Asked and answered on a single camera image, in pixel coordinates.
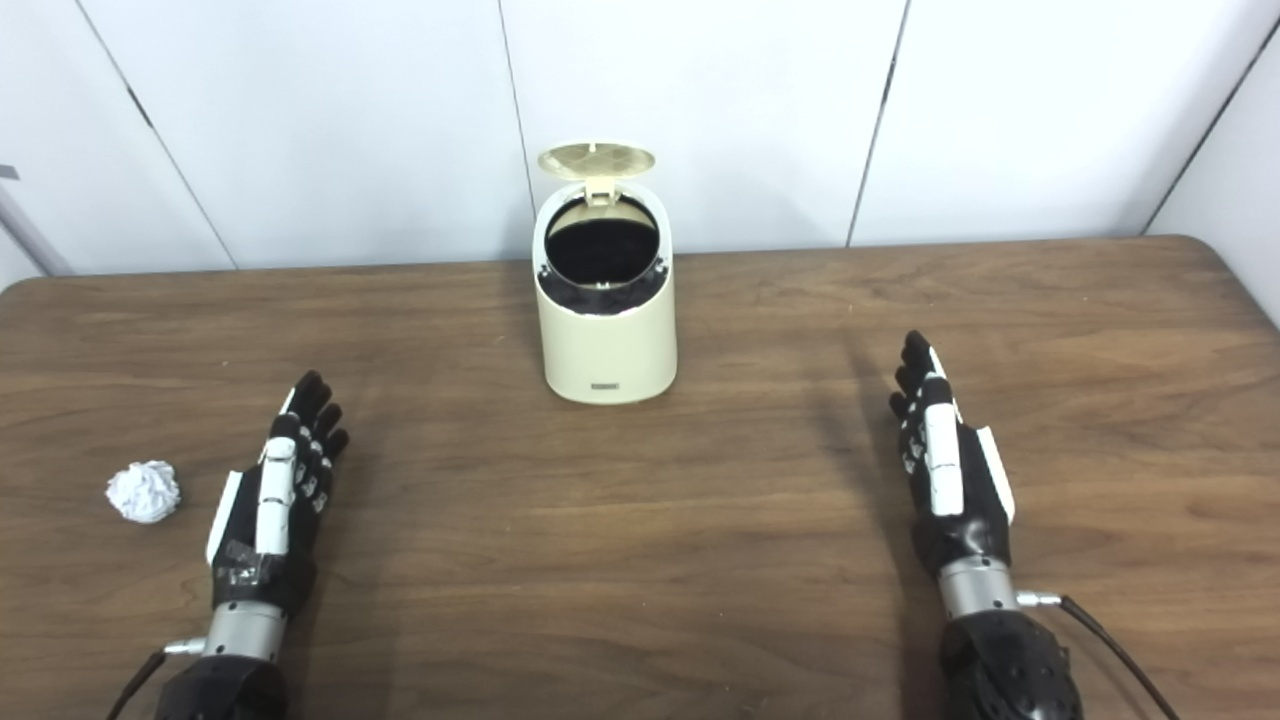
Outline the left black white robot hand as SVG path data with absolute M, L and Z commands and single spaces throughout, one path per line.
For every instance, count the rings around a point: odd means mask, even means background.
M 305 373 L 273 418 L 257 461 L 230 471 L 206 547 L 211 606 L 260 602 L 296 615 L 317 582 L 315 548 L 349 443 L 342 407 Z

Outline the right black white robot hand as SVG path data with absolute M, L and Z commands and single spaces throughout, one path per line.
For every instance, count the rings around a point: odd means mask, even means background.
M 906 333 L 895 379 L 890 409 L 916 511 L 916 559 L 934 574 L 963 559 L 1011 565 L 1015 503 L 993 433 L 964 421 L 940 356 L 919 331 Z

